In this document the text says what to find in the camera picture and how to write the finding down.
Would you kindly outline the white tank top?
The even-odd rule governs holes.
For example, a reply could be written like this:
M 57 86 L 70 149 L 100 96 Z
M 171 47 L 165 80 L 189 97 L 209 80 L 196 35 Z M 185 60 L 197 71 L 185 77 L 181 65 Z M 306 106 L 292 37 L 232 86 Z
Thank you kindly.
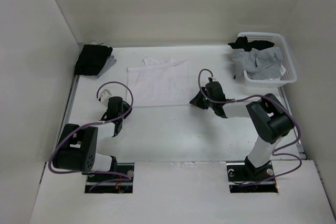
M 187 105 L 192 96 L 190 62 L 145 58 L 128 68 L 128 88 L 135 108 Z

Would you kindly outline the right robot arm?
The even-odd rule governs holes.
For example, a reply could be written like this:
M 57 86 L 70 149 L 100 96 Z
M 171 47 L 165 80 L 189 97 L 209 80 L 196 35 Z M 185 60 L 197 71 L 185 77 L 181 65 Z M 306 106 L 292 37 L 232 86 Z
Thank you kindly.
M 201 87 L 190 104 L 203 110 L 211 108 L 224 119 L 251 119 L 258 137 L 244 160 L 243 168 L 244 175 L 251 180 L 262 174 L 278 143 L 294 128 L 292 119 L 272 93 L 261 96 L 257 101 L 249 102 L 246 99 L 238 102 L 226 98 L 219 82 L 213 81 Z

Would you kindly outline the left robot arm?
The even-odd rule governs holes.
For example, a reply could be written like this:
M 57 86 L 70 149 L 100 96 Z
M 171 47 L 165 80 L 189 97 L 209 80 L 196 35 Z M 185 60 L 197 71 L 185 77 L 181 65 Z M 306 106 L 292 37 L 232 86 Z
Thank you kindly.
M 109 182 L 116 179 L 116 157 L 99 154 L 97 144 L 105 138 L 118 136 L 123 127 L 123 120 L 131 111 L 131 105 L 121 97 L 109 96 L 107 110 L 100 121 L 83 126 L 66 124 L 50 158 L 49 170 L 55 174 L 100 173 L 101 177 Z

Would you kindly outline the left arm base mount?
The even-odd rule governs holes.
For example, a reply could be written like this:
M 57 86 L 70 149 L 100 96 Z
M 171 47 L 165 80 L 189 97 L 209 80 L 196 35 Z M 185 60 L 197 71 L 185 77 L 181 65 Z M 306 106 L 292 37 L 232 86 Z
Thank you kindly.
M 120 175 L 92 174 L 88 175 L 85 194 L 131 194 L 133 193 L 134 163 L 119 163 L 117 172 L 126 174 L 128 180 Z

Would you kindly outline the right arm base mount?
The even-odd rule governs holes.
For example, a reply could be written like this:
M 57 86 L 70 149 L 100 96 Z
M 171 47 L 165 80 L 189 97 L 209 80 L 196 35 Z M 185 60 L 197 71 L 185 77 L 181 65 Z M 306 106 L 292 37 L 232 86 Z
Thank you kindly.
M 264 181 L 275 174 L 271 162 L 255 174 L 244 162 L 227 163 L 226 168 L 230 193 L 278 193 L 274 178 Z

